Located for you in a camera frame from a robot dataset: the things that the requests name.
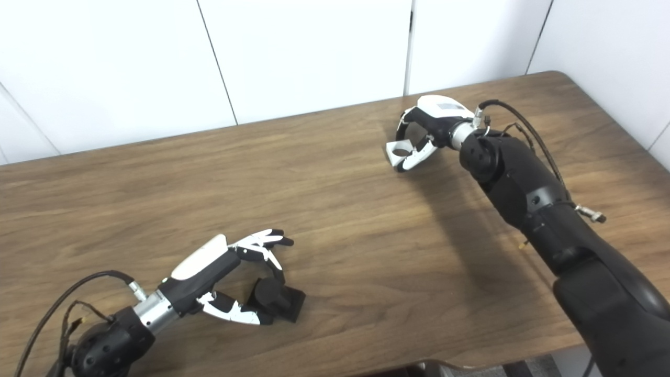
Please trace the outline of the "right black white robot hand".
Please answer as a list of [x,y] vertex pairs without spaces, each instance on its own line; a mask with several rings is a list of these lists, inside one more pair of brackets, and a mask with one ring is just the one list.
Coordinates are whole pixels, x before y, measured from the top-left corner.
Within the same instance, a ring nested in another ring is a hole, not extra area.
[[[413,169],[440,148],[459,151],[482,120],[481,109],[472,112],[449,96],[423,95],[415,106],[400,116],[395,141],[386,144],[388,160],[396,172],[402,173]],[[416,145],[405,138],[412,123],[427,132]]]

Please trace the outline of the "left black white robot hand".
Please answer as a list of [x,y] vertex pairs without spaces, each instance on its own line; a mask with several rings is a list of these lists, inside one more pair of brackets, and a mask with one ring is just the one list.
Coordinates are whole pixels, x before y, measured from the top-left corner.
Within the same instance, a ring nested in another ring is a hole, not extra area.
[[239,324],[271,325],[272,315],[215,291],[215,285],[242,261],[264,262],[276,279],[285,282],[282,265],[272,251],[275,245],[290,247],[294,241],[280,229],[259,231],[234,243],[219,234],[180,262],[158,291],[180,317],[203,311]]

